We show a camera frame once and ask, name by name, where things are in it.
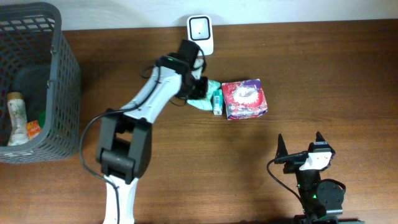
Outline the small teal box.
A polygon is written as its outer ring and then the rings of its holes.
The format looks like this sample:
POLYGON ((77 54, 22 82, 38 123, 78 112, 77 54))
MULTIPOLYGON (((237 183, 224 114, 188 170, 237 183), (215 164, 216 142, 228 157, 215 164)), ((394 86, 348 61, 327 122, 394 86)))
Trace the small teal box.
POLYGON ((223 92, 218 89, 213 93, 213 114, 220 116, 223 114, 223 92))

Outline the teal wet wipes pouch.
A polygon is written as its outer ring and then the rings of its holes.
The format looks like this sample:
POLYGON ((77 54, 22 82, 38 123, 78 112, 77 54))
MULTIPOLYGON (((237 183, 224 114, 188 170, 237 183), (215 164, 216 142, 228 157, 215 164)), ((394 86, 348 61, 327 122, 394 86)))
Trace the teal wet wipes pouch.
POLYGON ((212 111, 213 104, 211 99, 213 97, 213 93, 221 87, 221 83, 215 80, 208 80, 208 88, 205 94, 205 97, 199 100, 187 100, 187 103, 191 106, 194 106, 200 110, 204 111, 212 111))

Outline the red purple tissue pack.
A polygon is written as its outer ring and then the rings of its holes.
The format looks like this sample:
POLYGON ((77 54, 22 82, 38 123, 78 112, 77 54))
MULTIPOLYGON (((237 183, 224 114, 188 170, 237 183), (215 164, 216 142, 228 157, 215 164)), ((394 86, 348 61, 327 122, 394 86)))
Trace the red purple tissue pack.
POLYGON ((257 118, 268 112, 260 79, 222 83, 228 120, 257 118))

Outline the small orange box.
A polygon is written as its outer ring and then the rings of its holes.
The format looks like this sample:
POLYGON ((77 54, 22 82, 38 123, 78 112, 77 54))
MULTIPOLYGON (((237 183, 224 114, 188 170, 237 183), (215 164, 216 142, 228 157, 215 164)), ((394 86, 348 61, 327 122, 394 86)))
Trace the small orange box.
POLYGON ((27 134, 28 134, 29 140, 33 140, 33 138, 38 136, 41 132, 41 127, 37 120, 27 123, 26 126, 27 126, 27 134))

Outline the white tube with tan cap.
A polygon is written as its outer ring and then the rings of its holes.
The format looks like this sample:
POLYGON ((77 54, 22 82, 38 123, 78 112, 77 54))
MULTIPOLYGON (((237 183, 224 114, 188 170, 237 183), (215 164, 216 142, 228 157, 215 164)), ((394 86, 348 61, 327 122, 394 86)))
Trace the white tube with tan cap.
POLYGON ((27 113, 24 96, 19 92, 7 94, 7 108, 11 120, 11 134, 8 146, 18 146, 29 141, 27 131, 27 113))

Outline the green jar with green lid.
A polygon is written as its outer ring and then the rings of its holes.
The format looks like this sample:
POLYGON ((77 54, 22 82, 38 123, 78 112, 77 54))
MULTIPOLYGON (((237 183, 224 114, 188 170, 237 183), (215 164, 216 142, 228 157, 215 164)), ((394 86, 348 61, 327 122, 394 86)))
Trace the green jar with green lid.
POLYGON ((37 120, 41 129, 45 125, 45 119, 46 119, 46 111, 43 111, 43 112, 41 112, 41 114, 39 115, 39 118, 37 120))

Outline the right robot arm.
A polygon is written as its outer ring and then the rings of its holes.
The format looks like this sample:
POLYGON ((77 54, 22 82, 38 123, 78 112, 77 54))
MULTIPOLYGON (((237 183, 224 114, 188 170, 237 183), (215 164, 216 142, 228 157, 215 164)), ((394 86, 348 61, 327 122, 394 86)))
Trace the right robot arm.
POLYGON ((302 215, 296 215, 293 223, 338 223, 343 213, 346 186, 333 179, 322 179, 320 173, 331 166, 335 150, 321 133, 316 133, 306 151, 289 154, 282 135, 278 135, 277 151, 272 163, 282 164, 284 174, 294 174, 297 180, 298 198, 302 215))

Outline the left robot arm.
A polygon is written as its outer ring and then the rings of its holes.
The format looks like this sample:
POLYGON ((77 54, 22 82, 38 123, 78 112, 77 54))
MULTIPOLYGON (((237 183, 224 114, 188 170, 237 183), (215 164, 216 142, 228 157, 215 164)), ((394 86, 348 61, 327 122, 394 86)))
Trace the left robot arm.
POLYGON ((134 197, 152 153, 152 126, 172 98, 197 100, 207 92, 206 60, 200 46, 183 40, 177 52, 161 56, 147 83, 119 110, 101 117, 96 161, 106 182, 105 223, 134 223, 134 197))

